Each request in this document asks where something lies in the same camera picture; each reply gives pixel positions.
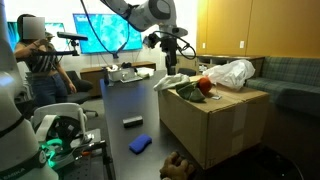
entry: white plastic bag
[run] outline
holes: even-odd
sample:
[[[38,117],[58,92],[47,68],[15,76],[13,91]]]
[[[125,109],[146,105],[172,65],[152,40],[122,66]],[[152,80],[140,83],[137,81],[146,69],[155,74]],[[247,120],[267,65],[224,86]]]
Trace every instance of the white plastic bag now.
[[[235,60],[225,65],[216,65],[202,74],[208,76],[211,83],[220,83],[231,89],[240,90],[245,80],[252,77],[255,69],[245,59]]]
[[[184,74],[166,75],[153,87],[155,91],[174,88],[178,84],[190,82],[190,78]]]

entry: cardboard box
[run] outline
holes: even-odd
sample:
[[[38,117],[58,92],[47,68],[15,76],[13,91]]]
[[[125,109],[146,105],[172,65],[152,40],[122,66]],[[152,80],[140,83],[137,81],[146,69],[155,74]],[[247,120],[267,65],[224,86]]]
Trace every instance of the cardboard box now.
[[[220,100],[193,103],[174,89],[158,92],[161,121],[203,169],[260,143],[267,117],[268,93],[245,87],[236,92],[222,85],[218,93]]]

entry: blue screen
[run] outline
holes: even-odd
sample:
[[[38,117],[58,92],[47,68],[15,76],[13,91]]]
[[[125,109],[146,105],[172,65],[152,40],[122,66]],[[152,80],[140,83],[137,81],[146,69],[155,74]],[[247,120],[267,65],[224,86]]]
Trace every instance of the blue screen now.
[[[68,41],[67,39],[62,39],[57,37],[57,32],[64,32],[63,23],[45,23],[45,28],[47,32],[50,32],[55,37],[52,38],[51,43],[54,45],[57,51],[67,51]],[[17,28],[17,22],[8,22],[9,31],[9,41],[11,49],[14,50],[17,42],[19,41],[19,34]]]
[[[108,51],[115,52],[127,40],[123,50],[142,48],[141,33],[117,14],[88,14],[94,31]],[[77,34],[86,35],[88,41],[80,41],[81,53],[107,52],[96,38],[85,14],[73,14]]]

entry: bag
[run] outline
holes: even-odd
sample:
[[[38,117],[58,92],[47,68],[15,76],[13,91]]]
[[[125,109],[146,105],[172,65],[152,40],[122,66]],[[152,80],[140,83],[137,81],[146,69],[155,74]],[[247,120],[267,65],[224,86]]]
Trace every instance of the bag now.
[[[255,69],[245,59],[235,60],[224,65],[216,65],[202,74],[208,76],[211,83],[220,83],[231,89],[240,90],[246,79],[253,76]]]

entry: red object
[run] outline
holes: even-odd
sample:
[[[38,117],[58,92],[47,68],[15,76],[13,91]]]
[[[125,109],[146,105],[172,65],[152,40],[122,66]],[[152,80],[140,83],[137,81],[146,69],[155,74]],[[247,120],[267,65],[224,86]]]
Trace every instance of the red object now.
[[[89,152],[89,151],[83,151],[83,152],[81,152],[81,155],[82,156],[89,156],[91,154],[91,152]]]
[[[206,95],[211,90],[212,83],[209,80],[209,78],[207,76],[205,76],[205,77],[202,77],[202,78],[199,79],[198,86],[199,86],[199,89],[200,89],[201,93],[203,95]]]

